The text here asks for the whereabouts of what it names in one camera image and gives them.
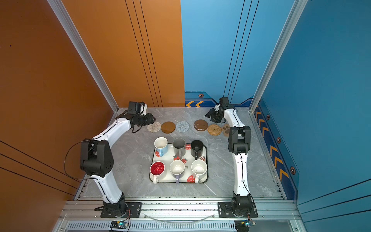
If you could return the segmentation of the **tan rattan coaster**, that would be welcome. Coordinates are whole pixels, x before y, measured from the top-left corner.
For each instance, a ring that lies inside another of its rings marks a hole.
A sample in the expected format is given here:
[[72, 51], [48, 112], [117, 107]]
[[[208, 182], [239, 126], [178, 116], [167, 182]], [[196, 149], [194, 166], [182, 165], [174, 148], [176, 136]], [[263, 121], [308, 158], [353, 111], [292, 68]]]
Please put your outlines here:
[[212, 136], [219, 136], [222, 133], [222, 128], [216, 124], [209, 125], [207, 131]]

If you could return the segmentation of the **paw shaped wooden coaster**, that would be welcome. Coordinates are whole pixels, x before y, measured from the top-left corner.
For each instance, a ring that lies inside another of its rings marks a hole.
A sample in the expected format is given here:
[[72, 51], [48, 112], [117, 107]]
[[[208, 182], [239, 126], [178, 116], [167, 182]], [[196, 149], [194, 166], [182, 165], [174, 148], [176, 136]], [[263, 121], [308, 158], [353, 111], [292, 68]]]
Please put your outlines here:
[[226, 137], [228, 137], [229, 134], [230, 134], [230, 126], [229, 126], [229, 124], [223, 125], [221, 127], [221, 129], [222, 129], [223, 135], [226, 136]]

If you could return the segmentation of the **dark brown worn coaster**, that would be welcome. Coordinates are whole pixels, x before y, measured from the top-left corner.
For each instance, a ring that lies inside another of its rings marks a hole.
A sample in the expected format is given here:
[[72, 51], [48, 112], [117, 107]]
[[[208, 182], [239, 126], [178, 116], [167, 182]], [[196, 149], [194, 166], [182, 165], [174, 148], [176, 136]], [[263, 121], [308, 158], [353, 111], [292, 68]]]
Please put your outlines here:
[[205, 131], [208, 129], [208, 123], [203, 119], [196, 120], [194, 122], [194, 129], [197, 131]]

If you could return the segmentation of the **light brown wooden coaster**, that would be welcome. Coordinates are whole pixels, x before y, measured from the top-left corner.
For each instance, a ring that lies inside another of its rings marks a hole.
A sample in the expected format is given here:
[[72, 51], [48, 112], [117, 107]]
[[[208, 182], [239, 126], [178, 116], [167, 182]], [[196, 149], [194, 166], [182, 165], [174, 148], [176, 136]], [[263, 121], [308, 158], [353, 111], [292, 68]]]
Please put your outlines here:
[[166, 133], [166, 134], [170, 134], [172, 132], [174, 132], [176, 129], [176, 125], [174, 122], [171, 122], [171, 121], [167, 121], [165, 123], [162, 124], [161, 126], [161, 131], [163, 133]]

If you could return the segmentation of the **blue grey woven coaster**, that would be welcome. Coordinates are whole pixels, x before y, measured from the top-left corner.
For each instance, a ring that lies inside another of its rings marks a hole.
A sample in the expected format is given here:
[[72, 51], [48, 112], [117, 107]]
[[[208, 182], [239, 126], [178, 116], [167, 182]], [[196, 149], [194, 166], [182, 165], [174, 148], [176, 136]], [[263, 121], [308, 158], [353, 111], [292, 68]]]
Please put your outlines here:
[[189, 130], [190, 125], [186, 121], [181, 121], [176, 124], [176, 130], [180, 133], [185, 133]]

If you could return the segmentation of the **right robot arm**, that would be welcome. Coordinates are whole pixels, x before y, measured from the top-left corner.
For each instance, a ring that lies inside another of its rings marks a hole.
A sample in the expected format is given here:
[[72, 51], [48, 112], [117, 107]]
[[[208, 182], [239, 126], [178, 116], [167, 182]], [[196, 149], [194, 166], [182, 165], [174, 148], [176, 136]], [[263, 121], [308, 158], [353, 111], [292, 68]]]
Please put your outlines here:
[[226, 120], [230, 127], [228, 150], [234, 160], [234, 189], [232, 192], [232, 213], [237, 217], [258, 217], [256, 205], [248, 187], [247, 158], [251, 148], [251, 128], [242, 123], [238, 111], [231, 105], [218, 104], [206, 115], [212, 122]]

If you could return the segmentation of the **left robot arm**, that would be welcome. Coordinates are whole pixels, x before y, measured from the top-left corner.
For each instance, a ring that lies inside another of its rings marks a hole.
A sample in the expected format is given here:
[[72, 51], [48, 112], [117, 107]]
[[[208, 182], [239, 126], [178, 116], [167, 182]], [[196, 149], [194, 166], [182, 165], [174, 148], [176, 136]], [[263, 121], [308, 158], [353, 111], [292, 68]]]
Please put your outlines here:
[[103, 196], [101, 217], [119, 218], [128, 212], [125, 195], [114, 178], [111, 147], [125, 132], [135, 126], [151, 125], [155, 120], [151, 113], [135, 115], [130, 119], [118, 118], [101, 134], [81, 142], [80, 168], [94, 180]]

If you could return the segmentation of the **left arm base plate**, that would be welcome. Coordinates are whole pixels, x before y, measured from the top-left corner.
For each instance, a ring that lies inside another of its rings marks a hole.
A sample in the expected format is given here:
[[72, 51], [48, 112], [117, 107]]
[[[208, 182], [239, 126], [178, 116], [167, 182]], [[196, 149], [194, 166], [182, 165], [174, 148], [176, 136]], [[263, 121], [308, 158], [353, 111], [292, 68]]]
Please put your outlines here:
[[126, 203], [125, 210], [113, 209], [108, 206], [103, 206], [101, 211], [101, 218], [139, 218], [142, 210], [141, 202]]

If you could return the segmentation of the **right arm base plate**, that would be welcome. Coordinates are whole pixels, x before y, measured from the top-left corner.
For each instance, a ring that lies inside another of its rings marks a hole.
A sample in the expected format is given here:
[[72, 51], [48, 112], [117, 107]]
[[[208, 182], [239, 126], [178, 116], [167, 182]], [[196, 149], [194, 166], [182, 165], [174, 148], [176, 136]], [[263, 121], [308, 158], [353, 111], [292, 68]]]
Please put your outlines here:
[[231, 202], [219, 202], [217, 205], [220, 218], [257, 218], [259, 216], [255, 203], [250, 207], [235, 209]]

